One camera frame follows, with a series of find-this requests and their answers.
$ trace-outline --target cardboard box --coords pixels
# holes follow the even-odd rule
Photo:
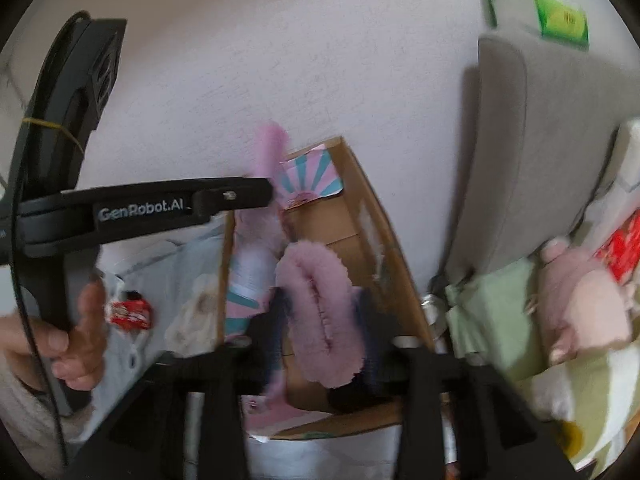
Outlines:
[[[430,348],[428,324],[420,307],[420,299],[406,266],[388,218],[353,152],[341,137],[323,143],[329,150],[344,190],[340,195],[315,200],[285,215],[299,239],[322,242],[331,248],[349,271],[355,286],[369,287],[376,304],[396,314],[407,335],[418,336]],[[295,158],[313,146],[292,153]],[[228,216],[224,261],[232,251],[233,218]],[[221,276],[220,305],[225,304],[227,269]],[[224,308],[220,308],[220,330],[224,325]],[[324,387],[302,378],[288,340],[283,344],[287,373],[287,400],[299,409],[331,412]],[[283,431],[274,438],[300,440],[329,436],[345,436],[375,430],[401,421],[398,402],[381,404],[348,415],[332,415],[325,420]]]

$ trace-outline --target pink fluffy toy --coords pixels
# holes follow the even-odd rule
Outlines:
[[[325,388],[351,382],[365,351],[353,287],[340,258],[322,244],[291,244],[276,267],[276,286],[292,303],[289,338],[303,377]]]

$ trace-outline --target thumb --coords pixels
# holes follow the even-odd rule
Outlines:
[[[68,348],[69,335],[63,330],[33,317],[30,318],[30,325],[38,352],[42,357],[57,357]],[[18,355],[31,354],[29,342],[17,312],[0,317],[0,346],[5,352]]]

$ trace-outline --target gray cushion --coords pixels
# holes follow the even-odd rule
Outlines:
[[[518,30],[478,43],[480,113],[447,261],[457,283],[532,253],[579,221],[612,134],[640,113],[640,74]]]

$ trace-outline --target green package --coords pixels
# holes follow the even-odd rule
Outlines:
[[[589,27],[583,10],[559,0],[486,0],[492,27],[513,22],[544,38],[589,47]]]

